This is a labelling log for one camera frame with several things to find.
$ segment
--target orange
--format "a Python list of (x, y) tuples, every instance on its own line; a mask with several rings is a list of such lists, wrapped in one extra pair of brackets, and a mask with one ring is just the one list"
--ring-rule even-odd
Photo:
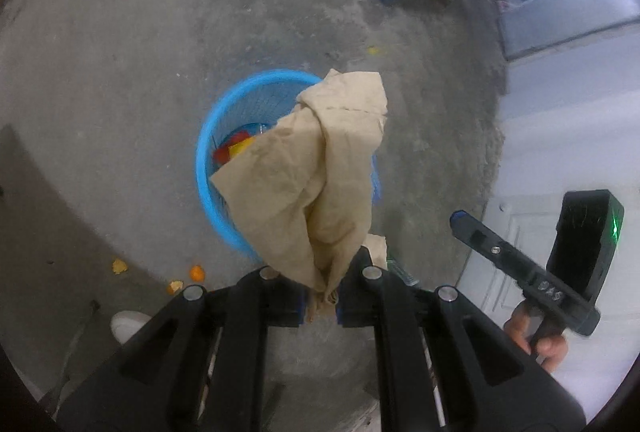
[(194, 282), (204, 282), (205, 272), (202, 266), (195, 265), (189, 270), (189, 277)]

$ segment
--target black device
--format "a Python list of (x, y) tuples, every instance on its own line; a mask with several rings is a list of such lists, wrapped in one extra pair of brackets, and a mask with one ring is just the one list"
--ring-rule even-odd
[[(268, 327), (300, 325), (306, 292), (263, 271), (230, 288), (207, 293), (190, 286), (178, 294), (63, 402), (60, 428), (260, 431)], [(384, 432), (578, 432), (585, 426), (575, 399), (453, 287), (409, 287), (373, 266), (361, 248), (338, 288), (336, 312), (344, 327), (375, 331)]]
[(453, 235), (516, 280), (544, 320), (531, 339), (569, 328), (589, 336), (600, 321), (595, 307), (616, 250), (624, 208), (609, 190), (567, 192), (546, 271), (466, 211), (450, 218)]

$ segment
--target yellow object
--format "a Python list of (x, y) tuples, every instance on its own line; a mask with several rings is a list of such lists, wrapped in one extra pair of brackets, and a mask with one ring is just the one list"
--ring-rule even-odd
[(369, 233), (364, 238), (362, 245), (369, 250), (371, 263), (374, 266), (386, 269), (386, 238)]
[(117, 258), (111, 264), (111, 271), (113, 271), (116, 275), (124, 273), (125, 271), (127, 271), (127, 269), (129, 269), (129, 266), (127, 266), (127, 263), (120, 258)]
[(236, 143), (235, 145), (231, 145), (229, 147), (229, 158), (233, 159), (240, 152), (243, 152), (247, 148), (251, 146), (251, 143), (254, 142), (255, 137), (248, 137), (247, 139), (243, 139), (241, 142)]
[(169, 285), (166, 287), (166, 292), (170, 295), (175, 295), (183, 286), (184, 282), (182, 280), (173, 280), (169, 282)]
[(195, 265), (189, 270), (189, 277), (194, 282), (204, 282), (205, 272), (202, 266)]

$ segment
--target debris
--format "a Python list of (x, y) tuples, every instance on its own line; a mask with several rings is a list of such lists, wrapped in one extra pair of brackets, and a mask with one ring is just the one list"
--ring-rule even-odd
[(184, 282), (182, 280), (172, 280), (166, 287), (166, 292), (170, 295), (175, 295), (180, 291), (180, 289), (182, 289), (182, 287), (184, 287)]
[(116, 275), (124, 273), (125, 271), (127, 271), (127, 269), (129, 269), (129, 266), (127, 266), (127, 263), (124, 262), (121, 258), (117, 258), (111, 264), (111, 271), (113, 271)]
[(205, 272), (202, 266), (195, 265), (189, 270), (189, 277), (194, 282), (204, 282)]
[(231, 157), (233, 157), (232, 155), (230, 155), (230, 149), (235, 145), (241, 143), (242, 141), (250, 138), (251, 134), (249, 134), (249, 132), (247, 132), (246, 130), (236, 132), (228, 139), (228, 141), (225, 142), (225, 144), (223, 144), (220, 148), (216, 148), (216, 150), (213, 152), (213, 160), (216, 162), (216, 164), (218, 164), (218, 166), (226, 164), (231, 159)]
[(236, 143), (235, 145), (231, 145), (229, 147), (229, 158), (233, 159), (234, 157), (236, 157), (240, 152), (244, 151), (251, 143), (253, 143), (254, 140), (255, 137), (250, 137), (244, 139), (239, 143)]

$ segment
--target red object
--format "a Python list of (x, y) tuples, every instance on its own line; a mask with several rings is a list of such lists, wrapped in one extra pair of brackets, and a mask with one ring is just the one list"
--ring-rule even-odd
[(222, 166), (229, 162), (229, 147), (233, 145), (237, 145), (238, 143), (244, 141), (245, 139), (249, 139), (251, 134), (246, 130), (240, 130), (233, 134), (222, 147), (216, 148), (213, 151), (213, 160), (218, 164), (218, 166)]

